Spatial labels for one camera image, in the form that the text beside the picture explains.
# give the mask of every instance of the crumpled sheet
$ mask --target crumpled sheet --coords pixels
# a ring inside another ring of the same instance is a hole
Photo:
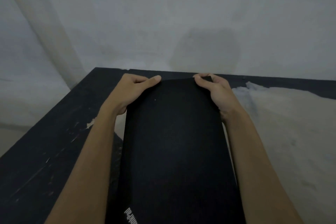
[[[336,223],[336,100],[246,83],[233,92],[252,118],[281,184],[306,224]],[[115,132],[123,139],[126,114]]]

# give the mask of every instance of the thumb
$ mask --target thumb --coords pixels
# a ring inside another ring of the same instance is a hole
[[[149,78],[148,80],[139,83],[141,85],[141,88],[143,90],[148,89],[150,87],[153,87],[154,85],[158,84],[161,81],[161,76],[160,75],[156,75],[152,78]]]
[[[204,80],[203,78],[201,78],[199,75],[195,76],[195,82],[198,86],[200,86],[202,88],[205,88],[205,89],[208,89],[208,90],[211,90],[212,86],[214,85],[213,82],[208,82],[208,81]]]

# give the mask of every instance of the scratched table surface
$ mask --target scratched table surface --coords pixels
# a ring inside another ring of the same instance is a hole
[[[163,80],[194,73],[93,69],[69,94],[0,158],[0,223],[43,223],[60,194],[90,132],[88,124],[124,73]],[[222,75],[231,87],[250,81],[264,87],[307,90],[336,99],[336,82],[292,78]],[[115,203],[122,140],[115,135],[109,207]]]

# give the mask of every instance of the person's left arm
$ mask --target person's left arm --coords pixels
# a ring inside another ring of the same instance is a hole
[[[110,165],[116,116],[141,93],[160,82],[124,74],[105,100],[73,170],[45,224],[103,224],[109,190]]]

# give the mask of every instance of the forearm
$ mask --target forearm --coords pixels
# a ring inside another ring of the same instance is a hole
[[[100,111],[45,223],[104,223],[116,113]]]
[[[224,122],[247,223],[303,223],[249,115],[242,109],[233,111]]]

